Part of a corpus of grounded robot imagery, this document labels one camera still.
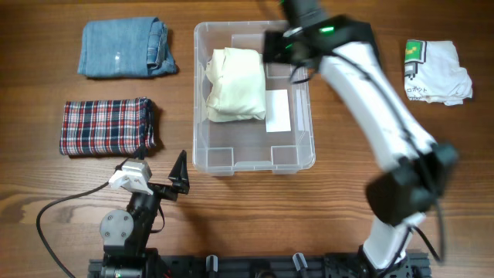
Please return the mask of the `cream cloth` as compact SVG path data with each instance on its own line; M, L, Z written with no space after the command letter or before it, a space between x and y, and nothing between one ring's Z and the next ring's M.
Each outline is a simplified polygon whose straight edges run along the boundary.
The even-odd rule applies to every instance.
M265 119L266 76L261 54L253 49L215 49L205 74L212 84L205 102L209 120Z

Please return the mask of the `clear plastic storage bin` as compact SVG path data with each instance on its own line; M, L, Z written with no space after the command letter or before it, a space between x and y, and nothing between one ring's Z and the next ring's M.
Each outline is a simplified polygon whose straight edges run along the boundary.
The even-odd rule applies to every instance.
M264 32L284 30L284 21L201 22L194 30L195 96L193 164L210 175L239 171L294 174L311 168L316 160L307 71L268 63L266 91L287 90L291 131L267 133L265 120L215 123L208 119L205 102L212 84L205 70L215 49L232 47L263 51Z

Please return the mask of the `white printed t-shirt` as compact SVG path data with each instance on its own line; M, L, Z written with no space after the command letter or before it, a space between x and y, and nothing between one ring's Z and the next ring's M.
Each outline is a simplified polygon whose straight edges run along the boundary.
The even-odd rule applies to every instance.
M473 97L472 80L451 41L409 39L404 55L404 91L409 100L463 104Z

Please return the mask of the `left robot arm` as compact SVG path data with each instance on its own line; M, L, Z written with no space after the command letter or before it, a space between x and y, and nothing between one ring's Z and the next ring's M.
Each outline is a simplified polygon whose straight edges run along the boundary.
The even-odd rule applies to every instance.
M100 223L103 238L103 261L100 267L91 266L88 276L103 278L172 277L166 262L157 249L148 248L154 220L162 216L161 201L175 202L178 195L190 190L187 152L183 150L172 168L170 185L150 181L149 164L144 159L128 158L116 167L108 181L111 188L123 188L131 193L127 207L107 213Z

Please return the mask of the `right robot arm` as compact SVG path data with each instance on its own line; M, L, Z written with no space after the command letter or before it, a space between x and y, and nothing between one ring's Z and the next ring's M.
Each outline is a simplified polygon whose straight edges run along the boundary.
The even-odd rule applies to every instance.
M270 22L202 22L194 30L192 162L215 176L295 174L316 159L308 82L322 78L364 132L381 175L367 185L370 235L346 271L410 273L406 249L438 205L457 160L414 119L384 75L371 26L285 0Z

